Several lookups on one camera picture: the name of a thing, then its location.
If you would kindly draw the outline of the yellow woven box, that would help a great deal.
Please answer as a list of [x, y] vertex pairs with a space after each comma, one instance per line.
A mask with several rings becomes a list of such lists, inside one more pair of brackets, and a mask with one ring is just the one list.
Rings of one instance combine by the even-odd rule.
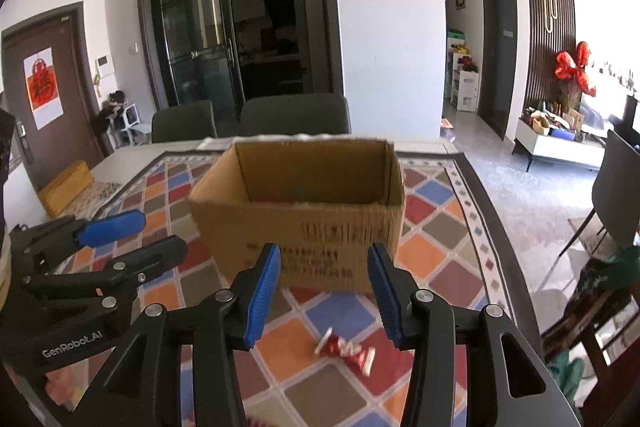
[[88, 164], [74, 161], [38, 192], [38, 198], [47, 215], [57, 218], [93, 182]]

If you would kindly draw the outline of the red white wrapped candy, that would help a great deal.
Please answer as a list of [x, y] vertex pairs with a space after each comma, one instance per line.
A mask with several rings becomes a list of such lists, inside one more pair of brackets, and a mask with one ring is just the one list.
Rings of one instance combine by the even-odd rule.
[[363, 376], [369, 377], [376, 349], [336, 335], [329, 327], [318, 342], [314, 354], [320, 358], [338, 358]]

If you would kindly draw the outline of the colourful checkered table mat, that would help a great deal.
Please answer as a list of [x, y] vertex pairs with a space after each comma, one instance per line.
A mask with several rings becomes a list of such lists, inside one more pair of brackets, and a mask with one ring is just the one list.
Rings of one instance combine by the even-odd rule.
[[[169, 235], [186, 259], [145, 283], [141, 308], [197, 305], [226, 285], [222, 259], [201, 239], [189, 210], [195, 184], [214, 152], [165, 152], [130, 173], [97, 176], [70, 208], [78, 217], [143, 212], [142, 232], [64, 261], [66, 272], [91, 272]], [[534, 348], [541, 345], [524, 277], [480, 177], [462, 154], [402, 153], [406, 205], [396, 265], [450, 305], [501, 307]], [[235, 357], [247, 416], [270, 426], [395, 426], [409, 388], [413, 356], [385, 335], [372, 296], [347, 286], [287, 281], [274, 294], [264, 335]]]

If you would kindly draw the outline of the red fu door poster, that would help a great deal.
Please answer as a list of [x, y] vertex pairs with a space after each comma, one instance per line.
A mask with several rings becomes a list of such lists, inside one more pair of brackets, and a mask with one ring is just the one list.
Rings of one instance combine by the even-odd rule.
[[23, 67], [29, 108], [36, 129], [41, 130], [64, 115], [52, 49], [25, 58]]

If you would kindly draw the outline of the grey dining chair left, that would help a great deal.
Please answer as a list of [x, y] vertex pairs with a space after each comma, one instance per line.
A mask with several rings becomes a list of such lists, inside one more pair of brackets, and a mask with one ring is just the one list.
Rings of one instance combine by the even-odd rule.
[[152, 118], [151, 140], [168, 143], [217, 138], [211, 101], [198, 101], [159, 110]]

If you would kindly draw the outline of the grey dining chair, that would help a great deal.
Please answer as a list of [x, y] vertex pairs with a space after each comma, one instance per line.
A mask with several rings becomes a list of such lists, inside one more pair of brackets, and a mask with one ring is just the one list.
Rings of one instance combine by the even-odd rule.
[[151, 140], [168, 143], [217, 138], [211, 101], [198, 101], [159, 110], [152, 118]]
[[343, 95], [311, 93], [252, 98], [242, 108], [240, 135], [349, 134]]

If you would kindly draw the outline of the brown entrance door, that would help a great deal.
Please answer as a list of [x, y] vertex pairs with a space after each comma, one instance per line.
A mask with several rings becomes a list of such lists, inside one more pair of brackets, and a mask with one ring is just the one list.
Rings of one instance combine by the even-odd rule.
[[92, 127], [98, 102], [81, 22], [81, 7], [69, 6], [1, 34], [3, 96], [16, 117], [18, 151], [37, 191], [73, 162], [92, 168], [105, 157]]

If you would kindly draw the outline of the brown cardboard box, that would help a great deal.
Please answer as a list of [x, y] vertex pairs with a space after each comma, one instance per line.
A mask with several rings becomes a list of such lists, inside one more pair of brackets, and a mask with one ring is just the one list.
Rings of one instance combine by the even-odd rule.
[[282, 286], [367, 294], [369, 247], [398, 248], [404, 175], [383, 140], [243, 141], [194, 185], [189, 205], [226, 280], [273, 243]]

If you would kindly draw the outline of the grey dining chair right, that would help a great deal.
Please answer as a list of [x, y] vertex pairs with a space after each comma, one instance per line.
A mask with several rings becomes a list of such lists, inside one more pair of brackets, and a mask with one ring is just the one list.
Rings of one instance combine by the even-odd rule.
[[252, 98], [242, 108], [240, 135], [349, 134], [343, 95], [311, 93]]

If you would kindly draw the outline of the dark side chair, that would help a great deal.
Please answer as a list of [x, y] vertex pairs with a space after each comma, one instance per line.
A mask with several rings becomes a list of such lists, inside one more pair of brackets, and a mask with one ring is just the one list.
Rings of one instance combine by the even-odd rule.
[[594, 217], [601, 223], [599, 233], [611, 236], [618, 248], [634, 246], [639, 226], [639, 152], [612, 130], [608, 132], [602, 164], [593, 182], [591, 202], [588, 216], [558, 254], [539, 288], [544, 287], [555, 265]]

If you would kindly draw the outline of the white low tv stand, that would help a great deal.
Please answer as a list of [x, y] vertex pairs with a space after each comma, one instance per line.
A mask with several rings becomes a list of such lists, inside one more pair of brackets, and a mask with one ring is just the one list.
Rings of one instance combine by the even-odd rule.
[[526, 170], [535, 161], [566, 162], [599, 170], [605, 148], [598, 140], [583, 139], [582, 142], [576, 142], [539, 134], [520, 119], [515, 130], [514, 152], [517, 150], [527, 156]]

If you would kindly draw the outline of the white shelf with toys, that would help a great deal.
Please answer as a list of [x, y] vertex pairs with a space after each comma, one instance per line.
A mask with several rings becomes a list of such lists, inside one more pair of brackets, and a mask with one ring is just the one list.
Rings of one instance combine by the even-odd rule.
[[480, 73], [469, 54], [450, 52], [447, 69], [448, 100], [458, 112], [475, 113], [480, 97]]

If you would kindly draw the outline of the black glass cabinet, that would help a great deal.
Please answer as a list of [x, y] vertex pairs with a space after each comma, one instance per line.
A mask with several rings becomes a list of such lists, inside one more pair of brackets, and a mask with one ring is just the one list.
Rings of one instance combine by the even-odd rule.
[[138, 0], [157, 108], [207, 100], [235, 124], [253, 98], [343, 91], [337, 0]]

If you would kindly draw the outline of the dark hallway door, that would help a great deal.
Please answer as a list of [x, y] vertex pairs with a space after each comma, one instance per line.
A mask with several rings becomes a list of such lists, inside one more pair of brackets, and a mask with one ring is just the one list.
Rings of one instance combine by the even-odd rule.
[[483, 0], [484, 41], [478, 115], [506, 136], [518, 50], [518, 0]]

